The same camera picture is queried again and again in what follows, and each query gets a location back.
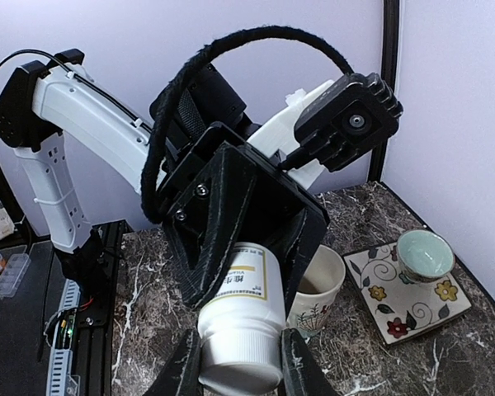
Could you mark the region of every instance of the marble countertop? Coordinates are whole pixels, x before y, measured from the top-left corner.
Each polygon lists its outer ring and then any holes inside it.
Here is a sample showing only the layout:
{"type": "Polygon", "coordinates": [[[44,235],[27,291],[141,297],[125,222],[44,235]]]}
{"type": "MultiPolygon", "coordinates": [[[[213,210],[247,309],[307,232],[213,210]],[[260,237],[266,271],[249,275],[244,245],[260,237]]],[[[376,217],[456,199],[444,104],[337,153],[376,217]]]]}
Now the marble countertop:
{"type": "MultiPolygon", "coordinates": [[[[319,197],[332,222],[324,244],[340,254],[394,241],[416,219],[384,186],[368,183],[319,197]]],[[[124,236],[126,261],[115,302],[112,393],[142,395],[196,313],[187,309],[172,274],[161,230],[124,236]]],[[[473,308],[441,328],[386,349],[350,280],[327,327],[309,348],[333,388],[344,395],[495,395],[495,308],[456,266],[473,308]]]]}

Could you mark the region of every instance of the floral saucer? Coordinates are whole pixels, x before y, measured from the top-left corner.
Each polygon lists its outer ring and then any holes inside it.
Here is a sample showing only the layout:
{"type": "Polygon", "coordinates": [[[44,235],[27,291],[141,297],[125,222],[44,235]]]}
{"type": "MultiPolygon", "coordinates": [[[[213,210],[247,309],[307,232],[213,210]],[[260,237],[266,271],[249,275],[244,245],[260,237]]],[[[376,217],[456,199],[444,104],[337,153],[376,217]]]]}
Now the floral saucer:
{"type": "Polygon", "coordinates": [[[423,334],[471,308],[452,274],[433,283],[410,281],[400,271],[396,242],[348,254],[344,260],[386,345],[423,334]]]}

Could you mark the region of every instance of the yellow flower pattern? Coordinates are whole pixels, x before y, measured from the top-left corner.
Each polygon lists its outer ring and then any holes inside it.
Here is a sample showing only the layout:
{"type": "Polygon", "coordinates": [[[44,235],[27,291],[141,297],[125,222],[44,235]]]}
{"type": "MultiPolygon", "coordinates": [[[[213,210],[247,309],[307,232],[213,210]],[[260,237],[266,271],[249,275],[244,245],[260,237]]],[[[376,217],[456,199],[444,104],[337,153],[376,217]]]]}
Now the yellow flower pattern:
{"type": "Polygon", "coordinates": [[[377,299],[378,301],[381,301],[385,297],[387,297],[387,294],[385,293],[385,289],[383,287],[378,287],[378,286],[372,286],[369,288],[370,292],[370,297],[373,299],[377,299]]]}
{"type": "Polygon", "coordinates": [[[437,293],[442,301],[456,301],[456,294],[459,292],[456,286],[453,286],[450,280],[444,280],[436,285],[435,293],[437,293]]]}

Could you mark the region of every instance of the white plastic bottle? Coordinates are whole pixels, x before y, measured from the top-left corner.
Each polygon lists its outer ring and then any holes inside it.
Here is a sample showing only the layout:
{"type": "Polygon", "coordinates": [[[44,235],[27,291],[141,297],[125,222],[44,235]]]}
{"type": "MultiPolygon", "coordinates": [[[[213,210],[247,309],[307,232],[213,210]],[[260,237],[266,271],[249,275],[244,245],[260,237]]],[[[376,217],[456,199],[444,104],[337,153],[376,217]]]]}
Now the white plastic bottle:
{"type": "Polygon", "coordinates": [[[256,243],[236,243],[216,296],[200,311],[200,382],[218,394],[258,395],[282,380],[285,307],[275,255],[256,243]]]}

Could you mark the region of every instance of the paper cup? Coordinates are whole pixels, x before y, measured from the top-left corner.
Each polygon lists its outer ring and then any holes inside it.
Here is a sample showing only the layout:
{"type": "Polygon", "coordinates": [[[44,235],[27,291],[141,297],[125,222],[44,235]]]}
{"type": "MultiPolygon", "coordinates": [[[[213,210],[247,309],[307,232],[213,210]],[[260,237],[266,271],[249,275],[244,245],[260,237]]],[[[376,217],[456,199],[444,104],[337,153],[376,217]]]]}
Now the paper cup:
{"type": "Polygon", "coordinates": [[[330,247],[320,245],[308,265],[288,317],[288,325],[303,337],[319,333],[327,321],[345,279],[345,262],[330,247]]]}

